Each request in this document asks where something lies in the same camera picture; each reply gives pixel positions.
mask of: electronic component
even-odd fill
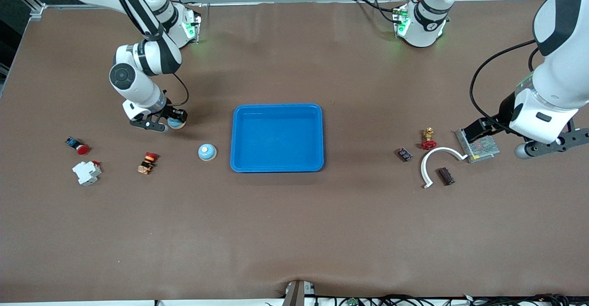
[[[469,143],[462,129],[456,130],[454,134],[456,134],[462,150],[468,155],[469,163],[490,159],[500,152],[492,136],[484,136]]]
[[[395,23],[395,35],[396,37],[404,37],[407,33],[407,29],[411,24],[411,18],[407,13],[408,4],[400,6],[399,8],[395,8],[392,11],[393,20],[398,21],[399,23]]]
[[[397,153],[400,155],[400,157],[403,158],[403,160],[405,160],[405,162],[410,161],[413,157],[413,155],[409,153],[409,151],[407,151],[407,149],[404,147],[401,147],[401,149]]]
[[[446,167],[438,169],[438,174],[446,186],[456,182]]]
[[[137,171],[141,174],[149,174],[151,172],[151,168],[155,167],[155,162],[157,160],[158,155],[154,153],[145,153],[145,159],[141,162],[141,165],[137,167]]]
[[[70,137],[65,141],[65,143],[72,149],[75,149],[79,155],[86,155],[90,151],[90,147],[88,147],[88,145],[80,142],[76,138]]]
[[[102,173],[98,161],[80,162],[72,168],[72,172],[78,176],[78,183],[83,186],[94,184]]]

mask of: red button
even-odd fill
[[[75,151],[78,152],[79,155],[85,155],[90,151],[90,147],[88,147],[88,145],[80,145]]]

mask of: brass valve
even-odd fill
[[[425,140],[423,141],[423,143],[421,143],[421,148],[423,148],[424,150],[431,150],[438,146],[438,144],[432,140],[432,136],[432,128],[426,128],[425,130],[423,130],[423,138],[425,138]]]
[[[432,140],[432,136],[433,136],[433,129],[432,128],[426,128],[425,130],[423,130],[423,138],[425,138],[425,140]]]

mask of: brown tabletop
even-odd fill
[[[589,146],[521,161],[521,139],[499,134],[495,159],[433,155],[429,189],[419,172],[420,130],[459,149],[453,131],[479,117],[473,72],[532,38],[540,4],[459,2],[425,49],[356,4],[201,10],[202,41],[178,72],[189,121],[168,134],[131,127],[109,84],[115,49],[141,39],[128,19],[46,10],[0,103],[0,300],[263,298],[294,279],[347,296],[589,294]],[[482,71],[488,112],[528,74],[531,50]],[[172,75],[154,80],[183,100]],[[323,109],[324,168],[233,172],[235,107],[297,102]],[[576,122],[589,125],[587,110]],[[78,156],[68,136],[92,151]],[[214,161],[198,159],[203,143]],[[136,171],[146,151],[161,156],[149,176]],[[90,160],[103,174],[80,186],[71,169]],[[433,174],[444,166],[456,184]]]

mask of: small brown component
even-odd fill
[[[141,165],[137,167],[137,171],[141,174],[149,174],[151,172],[151,168],[155,167],[155,162],[157,160],[158,155],[154,153],[147,152],[145,154],[145,159],[141,162]]]
[[[446,186],[456,182],[446,167],[438,169],[438,174]]]

